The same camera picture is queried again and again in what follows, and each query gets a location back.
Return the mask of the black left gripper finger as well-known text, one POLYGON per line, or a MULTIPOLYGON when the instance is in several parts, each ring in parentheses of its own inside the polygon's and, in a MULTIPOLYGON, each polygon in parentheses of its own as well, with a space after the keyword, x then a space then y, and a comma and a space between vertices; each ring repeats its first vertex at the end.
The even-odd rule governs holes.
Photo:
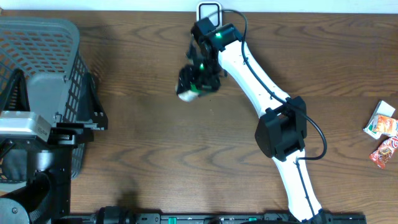
POLYGON ((1 111, 30 111, 24 72, 17 68, 1 93, 1 111))
POLYGON ((108 117, 96 94, 96 85, 90 72, 83 75, 77 110, 77 123, 85 128, 107 130, 108 117))

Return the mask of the green lid white jar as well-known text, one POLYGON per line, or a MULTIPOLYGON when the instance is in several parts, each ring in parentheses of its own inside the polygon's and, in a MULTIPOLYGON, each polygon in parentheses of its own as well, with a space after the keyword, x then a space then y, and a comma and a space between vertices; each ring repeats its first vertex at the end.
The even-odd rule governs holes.
POLYGON ((200 93, 192 90, 184 90, 179 85, 175 86, 177 96, 184 102, 191 102, 200 96, 200 93))

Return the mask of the white green box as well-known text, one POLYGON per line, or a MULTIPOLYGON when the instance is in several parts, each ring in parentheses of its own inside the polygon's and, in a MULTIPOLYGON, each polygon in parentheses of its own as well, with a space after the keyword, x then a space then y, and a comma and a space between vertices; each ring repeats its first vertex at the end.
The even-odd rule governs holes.
POLYGON ((379 139, 382 135, 395 136, 397 134, 397 119, 392 117, 395 110, 385 101, 379 101, 363 131, 374 139, 379 139))

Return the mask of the small orange snack box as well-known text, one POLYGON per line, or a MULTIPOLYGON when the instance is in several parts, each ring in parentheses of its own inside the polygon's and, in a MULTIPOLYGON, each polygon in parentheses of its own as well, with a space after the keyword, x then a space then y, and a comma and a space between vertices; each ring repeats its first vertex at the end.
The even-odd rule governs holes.
POLYGON ((373 131, 387 136, 395 136, 397 134, 397 120, 377 114, 373 119, 373 131))

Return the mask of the red chocolate bar wrapper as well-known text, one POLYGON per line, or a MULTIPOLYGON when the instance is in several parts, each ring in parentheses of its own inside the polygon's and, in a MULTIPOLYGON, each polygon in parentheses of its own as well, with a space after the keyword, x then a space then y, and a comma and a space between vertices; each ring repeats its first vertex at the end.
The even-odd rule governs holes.
POLYGON ((369 155, 370 160, 379 168, 384 169, 386 164, 397 150, 397 137, 390 137, 369 155))

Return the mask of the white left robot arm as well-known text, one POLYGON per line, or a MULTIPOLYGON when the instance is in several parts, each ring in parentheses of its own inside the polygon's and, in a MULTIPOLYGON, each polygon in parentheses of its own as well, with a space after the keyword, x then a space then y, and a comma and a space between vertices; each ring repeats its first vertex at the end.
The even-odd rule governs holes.
POLYGON ((52 223, 70 213, 72 154, 106 130, 108 118, 86 72, 74 123, 51 125, 30 110, 24 72, 15 69, 1 93, 1 158, 25 166, 25 186, 1 196, 2 223, 52 223))

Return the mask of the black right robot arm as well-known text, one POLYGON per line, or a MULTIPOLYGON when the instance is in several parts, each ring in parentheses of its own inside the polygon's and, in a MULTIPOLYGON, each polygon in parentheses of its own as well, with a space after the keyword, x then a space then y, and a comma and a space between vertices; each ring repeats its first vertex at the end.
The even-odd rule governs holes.
POLYGON ((220 72, 232 76, 249 101, 259 121, 254 134, 260 150, 271 158, 280 174, 288 198, 289 212, 302 223, 323 223, 323 209, 317 200, 307 171, 304 140, 307 124, 320 128, 307 115, 304 100, 291 98, 257 63, 246 43, 246 34, 232 24, 216 27, 203 18, 191 29, 184 66, 175 87, 185 102, 220 89, 220 72))

